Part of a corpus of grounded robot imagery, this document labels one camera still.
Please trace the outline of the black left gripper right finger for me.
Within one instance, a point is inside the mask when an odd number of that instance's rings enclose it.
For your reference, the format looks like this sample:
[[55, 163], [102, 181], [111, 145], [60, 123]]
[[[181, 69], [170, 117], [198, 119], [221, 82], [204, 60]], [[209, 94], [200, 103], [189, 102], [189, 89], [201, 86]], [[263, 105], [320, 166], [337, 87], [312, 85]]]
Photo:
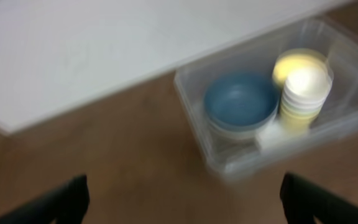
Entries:
[[291, 172], [280, 188], [288, 224], [358, 224], [358, 207]]

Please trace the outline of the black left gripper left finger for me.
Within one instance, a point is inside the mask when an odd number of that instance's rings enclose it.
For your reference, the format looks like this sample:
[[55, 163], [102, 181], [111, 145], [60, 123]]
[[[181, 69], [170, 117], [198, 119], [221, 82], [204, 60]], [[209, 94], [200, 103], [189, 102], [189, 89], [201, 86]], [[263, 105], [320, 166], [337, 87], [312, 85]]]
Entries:
[[3, 214], [0, 216], [0, 224], [80, 224], [89, 204], [87, 176], [79, 175]]

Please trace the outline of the cream cup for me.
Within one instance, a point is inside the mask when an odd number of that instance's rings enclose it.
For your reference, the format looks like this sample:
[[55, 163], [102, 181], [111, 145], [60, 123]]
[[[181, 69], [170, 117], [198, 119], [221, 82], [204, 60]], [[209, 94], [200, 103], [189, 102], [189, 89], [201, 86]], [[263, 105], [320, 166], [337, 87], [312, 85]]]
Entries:
[[300, 105], [317, 105], [326, 100], [333, 79], [325, 68], [305, 66], [289, 71], [282, 99]]

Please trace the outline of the dark blue bowl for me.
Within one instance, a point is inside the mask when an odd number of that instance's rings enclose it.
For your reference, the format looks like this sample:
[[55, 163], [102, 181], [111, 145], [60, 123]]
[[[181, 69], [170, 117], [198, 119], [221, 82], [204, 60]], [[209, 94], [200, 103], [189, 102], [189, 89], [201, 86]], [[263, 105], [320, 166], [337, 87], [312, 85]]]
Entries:
[[203, 98], [210, 122], [233, 132], [257, 129], [277, 113], [280, 90], [259, 73], [240, 72], [212, 82]]

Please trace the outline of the yellow small bowl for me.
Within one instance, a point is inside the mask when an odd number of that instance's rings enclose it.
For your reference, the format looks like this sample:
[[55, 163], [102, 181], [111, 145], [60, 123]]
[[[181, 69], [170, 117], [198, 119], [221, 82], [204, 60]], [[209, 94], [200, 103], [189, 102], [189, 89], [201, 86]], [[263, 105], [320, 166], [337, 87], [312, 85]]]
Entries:
[[287, 76], [301, 68], [311, 67], [328, 72], [326, 57], [312, 49], [290, 49], [279, 55], [273, 68], [272, 79], [276, 86], [283, 88]]

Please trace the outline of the cream bowl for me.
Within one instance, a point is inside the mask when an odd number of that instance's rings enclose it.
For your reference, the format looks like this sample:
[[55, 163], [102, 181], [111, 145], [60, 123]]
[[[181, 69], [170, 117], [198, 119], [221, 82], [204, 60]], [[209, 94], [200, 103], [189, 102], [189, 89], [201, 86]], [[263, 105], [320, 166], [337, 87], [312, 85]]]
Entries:
[[234, 127], [228, 124], [223, 124], [220, 121], [214, 121], [207, 117], [209, 129], [215, 134], [234, 141], [243, 141], [246, 139], [254, 138], [256, 135], [267, 129], [273, 124], [276, 115], [271, 115], [267, 119], [261, 121], [258, 124], [253, 124], [246, 127]]

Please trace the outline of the yellow cup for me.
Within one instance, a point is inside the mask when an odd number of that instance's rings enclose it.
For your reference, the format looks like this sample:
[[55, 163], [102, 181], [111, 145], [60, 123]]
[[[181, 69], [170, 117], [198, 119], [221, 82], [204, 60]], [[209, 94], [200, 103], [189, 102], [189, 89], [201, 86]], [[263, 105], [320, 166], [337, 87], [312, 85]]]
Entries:
[[318, 117], [319, 112], [320, 110], [310, 114], [298, 114], [282, 106], [280, 108], [280, 124], [289, 133], [304, 133], [309, 130], [312, 122]]

